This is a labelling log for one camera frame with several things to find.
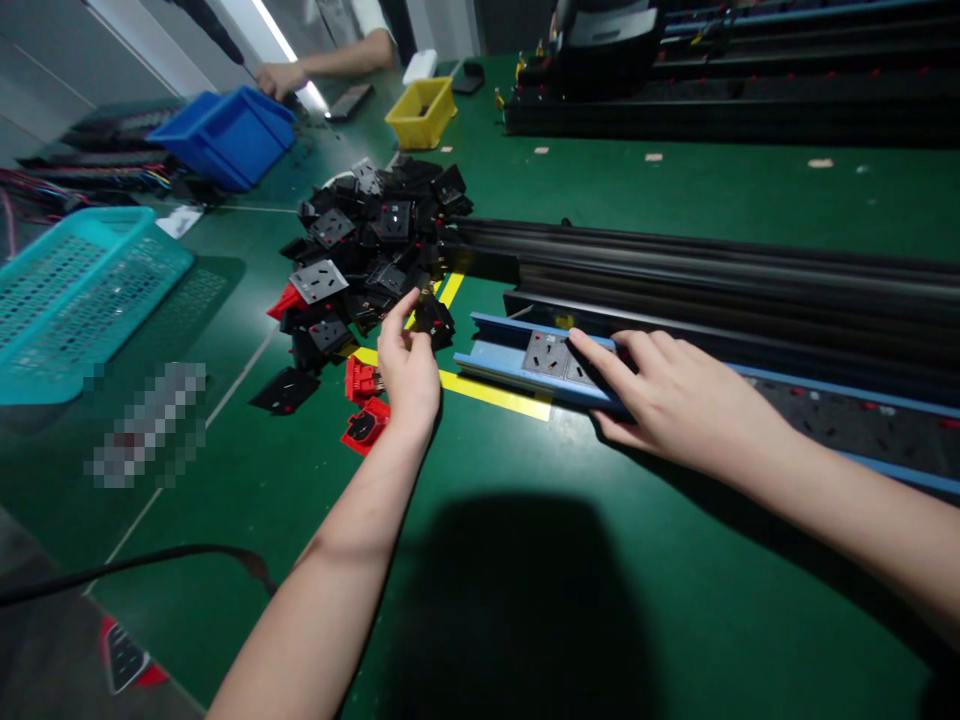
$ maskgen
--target green workbench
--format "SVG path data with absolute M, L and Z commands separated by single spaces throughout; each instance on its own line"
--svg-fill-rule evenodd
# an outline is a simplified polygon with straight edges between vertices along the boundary
M 459 164 L 478 217 L 960 260 L 956 152 L 505 137 L 492 95 L 513 62 L 484 61 L 486 87 L 456 97 L 452 149 L 423 155 Z M 394 156 L 382 118 L 398 75 L 375 85 L 351 123 L 301 128 L 260 187 L 184 237 L 196 267 L 93 392 L 0 414 L 0 503 L 65 571 L 215 542 L 282 578 L 359 466 L 339 441 L 354 409 L 342 366 L 293 417 L 246 401 L 289 364 L 264 310 L 289 274 L 277 249 L 301 231 L 297 200 Z M 506 287 L 464 280 L 442 369 Z M 170 361 L 210 376 L 187 429 L 136 487 L 94 487 L 83 462 Z M 211 556 L 92 597 L 204 705 L 266 603 Z M 879 584 L 718 483 L 602 444 L 583 414 L 445 392 L 345 717 L 903 718 L 936 703 L 944 657 Z

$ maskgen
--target finger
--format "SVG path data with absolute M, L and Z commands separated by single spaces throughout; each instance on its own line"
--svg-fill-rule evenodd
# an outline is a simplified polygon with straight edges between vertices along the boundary
M 583 353 L 583 356 L 593 365 L 610 387 L 621 397 L 624 397 L 631 388 L 635 387 L 637 376 L 630 372 L 630 368 L 623 364 L 616 355 L 599 345 L 585 332 L 578 328 L 571 328 L 570 342 Z
M 687 360 L 686 354 L 677 346 L 677 341 L 663 330 L 654 330 L 650 333 L 650 339 L 668 362 L 676 365 Z
M 400 298 L 400 301 L 393 306 L 393 310 L 387 313 L 387 316 L 383 319 L 383 323 L 380 326 L 380 337 L 384 341 L 383 346 L 385 348 L 396 347 L 406 349 L 403 343 L 403 336 L 400 333 L 403 331 L 403 321 L 407 315 L 413 312 L 413 308 L 416 306 L 419 297 L 420 291 L 414 288 Z
M 410 333 L 410 354 L 414 357 L 433 357 L 433 339 L 426 333 Z
M 618 423 L 602 410 L 591 410 L 590 414 L 600 426 L 600 432 L 610 442 L 656 454 L 653 445 L 643 437 L 640 426 Z
M 630 351 L 630 357 L 637 364 L 641 375 L 655 375 L 666 367 L 667 359 L 645 332 L 621 330 L 612 337 L 615 343 L 624 345 Z
M 677 340 L 677 346 L 686 355 L 688 358 L 693 360 L 698 365 L 706 365 L 711 362 L 716 362 L 712 356 L 705 353 L 703 350 L 698 348 L 693 343 L 689 343 L 686 340 Z

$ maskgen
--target white shirt sleeve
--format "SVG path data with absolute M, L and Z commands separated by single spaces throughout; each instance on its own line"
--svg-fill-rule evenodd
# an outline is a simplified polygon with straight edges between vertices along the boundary
M 390 26 L 387 25 L 386 18 L 383 17 L 383 9 L 378 0 L 350 0 L 353 6 L 353 13 L 357 17 L 357 24 L 360 25 L 360 33 L 367 37 L 374 30 L 386 30 L 393 40 L 393 33 L 390 32 Z

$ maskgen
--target power strip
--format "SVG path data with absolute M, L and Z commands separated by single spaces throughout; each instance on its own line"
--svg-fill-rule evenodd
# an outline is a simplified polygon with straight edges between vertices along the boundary
M 471 313 L 479 333 L 454 360 L 470 375 L 573 405 L 625 414 L 567 333 Z M 608 338 L 594 338 L 611 352 Z M 730 364 L 799 432 L 877 472 L 960 496 L 960 409 Z

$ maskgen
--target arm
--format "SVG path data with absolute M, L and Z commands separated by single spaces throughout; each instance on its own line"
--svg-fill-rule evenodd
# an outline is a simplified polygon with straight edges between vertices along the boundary
M 267 63 L 257 72 L 257 86 L 281 102 L 287 93 L 303 89 L 310 78 L 354 77 L 393 67 L 393 40 L 383 28 L 353 45 L 317 53 L 292 63 Z
M 960 650 L 960 510 L 796 432 L 737 373 L 664 332 L 621 332 L 637 363 L 570 340 L 637 424 L 595 412 L 607 439 L 711 475 L 861 565 Z
M 378 341 L 390 424 L 253 628 L 210 720 L 331 718 L 350 685 L 439 408 L 429 336 L 405 347 L 416 301 L 414 290 L 397 304 Z

